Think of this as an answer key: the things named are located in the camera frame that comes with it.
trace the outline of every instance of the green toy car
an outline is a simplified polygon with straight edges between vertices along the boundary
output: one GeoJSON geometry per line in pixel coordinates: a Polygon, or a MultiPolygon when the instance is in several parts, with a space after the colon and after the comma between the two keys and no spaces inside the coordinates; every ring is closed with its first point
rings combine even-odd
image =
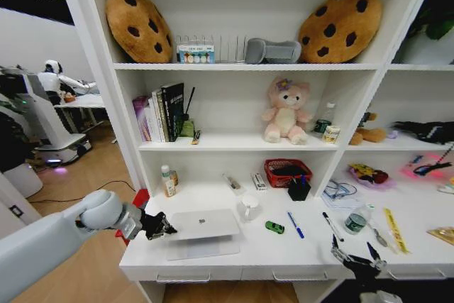
{"type": "Polygon", "coordinates": [[[273,232],[276,232],[277,234],[283,234],[284,230],[285,230],[285,227],[283,227],[282,225],[273,223],[272,221],[267,221],[265,223],[265,227],[273,232]]]}

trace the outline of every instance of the black marker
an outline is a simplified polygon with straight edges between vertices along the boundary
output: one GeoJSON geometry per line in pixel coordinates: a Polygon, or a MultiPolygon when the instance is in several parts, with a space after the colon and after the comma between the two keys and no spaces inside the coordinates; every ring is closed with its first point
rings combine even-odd
{"type": "Polygon", "coordinates": [[[328,214],[326,214],[326,212],[324,212],[323,216],[325,217],[325,220],[328,223],[329,227],[331,227],[331,230],[333,230],[336,237],[338,237],[339,241],[343,242],[344,239],[341,237],[341,234],[339,233],[338,229],[333,225],[333,223],[331,223],[331,220],[329,219],[328,214]]]}

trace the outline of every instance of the book spine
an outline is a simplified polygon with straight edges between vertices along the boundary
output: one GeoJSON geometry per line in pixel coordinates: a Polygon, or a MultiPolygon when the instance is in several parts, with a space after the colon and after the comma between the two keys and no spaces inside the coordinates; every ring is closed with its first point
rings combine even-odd
{"type": "Polygon", "coordinates": [[[150,107],[150,105],[147,105],[143,110],[145,111],[145,117],[147,119],[148,131],[150,132],[151,141],[160,142],[157,126],[155,125],[155,122],[153,120],[153,116],[155,115],[154,108],[150,107]]]}
{"type": "Polygon", "coordinates": [[[157,104],[159,106],[159,112],[161,115],[162,131],[164,133],[165,142],[170,142],[169,131],[167,129],[167,119],[165,117],[164,103],[162,101],[162,92],[157,93],[157,104]]]}
{"type": "Polygon", "coordinates": [[[139,125],[140,136],[142,137],[143,142],[151,141],[150,133],[148,132],[147,120],[145,117],[145,102],[143,99],[133,100],[135,117],[137,118],[137,123],[139,125]]]}
{"type": "Polygon", "coordinates": [[[151,93],[151,97],[148,99],[148,102],[150,103],[150,108],[152,108],[153,120],[155,121],[157,134],[159,135],[159,141],[165,142],[164,131],[162,130],[161,113],[159,111],[156,92],[151,93]]]}
{"type": "Polygon", "coordinates": [[[170,99],[168,99],[167,90],[165,88],[162,88],[162,102],[164,103],[165,118],[167,119],[167,131],[169,132],[169,141],[175,142],[177,138],[174,133],[173,119],[172,116],[170,115],[169,100],[170,99]]]}

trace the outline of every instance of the wooden floor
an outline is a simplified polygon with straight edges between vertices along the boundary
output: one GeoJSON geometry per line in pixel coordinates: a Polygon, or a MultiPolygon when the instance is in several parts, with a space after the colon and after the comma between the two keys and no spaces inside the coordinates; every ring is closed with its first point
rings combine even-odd
{"type": "MultiPolygon", "coordinates": [[[[89,133],[93,150],[72,165],[39,174],[44,188],[29,198],[66,200],[94,191],[111,180],[131,183],[114,134],[103,124],[89,133]]],[[[134,193],[121,183],[105,187],[115,191],[123,201],[132,201],[134,193]]],[[[61,211],[74,204],[35,203],[43,215],[61,211]]],[[[54,271],[36,282],[13,302],[146,302],[134,283],[118,267],[125,250],[114,231],[101,231],[54,271]]],[[[273,282],[212,282],[207,285],[168,285],[165,303],[294,303],[293,287],[273,282]]]]}

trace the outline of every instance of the laptop lid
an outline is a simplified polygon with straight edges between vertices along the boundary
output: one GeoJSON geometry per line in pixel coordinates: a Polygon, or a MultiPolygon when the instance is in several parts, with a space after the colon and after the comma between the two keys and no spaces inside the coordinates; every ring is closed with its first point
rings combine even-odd
{"type": "Polygon", "coordinates": [[[210,238],[240,233],[238,223],[230,209],[175,213],[170,223],[178,233],[166,235],[169,241],[210,238]]]}

